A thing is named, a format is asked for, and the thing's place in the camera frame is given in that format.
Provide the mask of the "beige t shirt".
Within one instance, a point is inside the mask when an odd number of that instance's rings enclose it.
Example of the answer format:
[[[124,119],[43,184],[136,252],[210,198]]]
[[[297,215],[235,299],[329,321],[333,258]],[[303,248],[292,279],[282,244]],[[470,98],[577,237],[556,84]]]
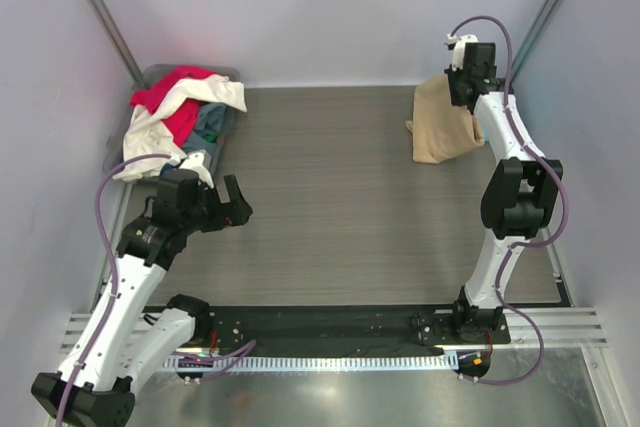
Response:
[[[405,125],[412,136],[412,159],[417,163],[440,164],[485,144],[479,121],[466,107],[451,104],[445,73],[415,88],[412,119]]]

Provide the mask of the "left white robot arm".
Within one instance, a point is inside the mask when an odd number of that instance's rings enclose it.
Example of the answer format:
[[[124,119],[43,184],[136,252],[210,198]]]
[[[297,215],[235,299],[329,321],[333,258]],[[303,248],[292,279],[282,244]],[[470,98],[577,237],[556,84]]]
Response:
[[[191,170],[162,175],[141,215],[109,249],[111,275],[83,333],[53,373],[39,373],[31,393],[63,426],[123,426],[154,371],[179,347],[204,345],[214,331],[207,302],[179,294],[136,341],[130,336],[151,294],[188,237],[246,224],[253,209],[233,175],[229,196]]]

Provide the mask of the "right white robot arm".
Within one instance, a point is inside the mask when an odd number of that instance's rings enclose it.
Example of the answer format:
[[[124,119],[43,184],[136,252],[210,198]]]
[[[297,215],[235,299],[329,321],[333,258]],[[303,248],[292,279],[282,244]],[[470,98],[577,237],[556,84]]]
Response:
[[[450,327],[464,343],[487,341],[501,329],[504,293],[515,265],[551,220],[562,196],[560,161],[548,159],[531,138],[501,82],[452,67],[445,70],[451,103],[465,107],[489,134],[496,167],[481,199],[485,239],[476,267],[453,304]]]

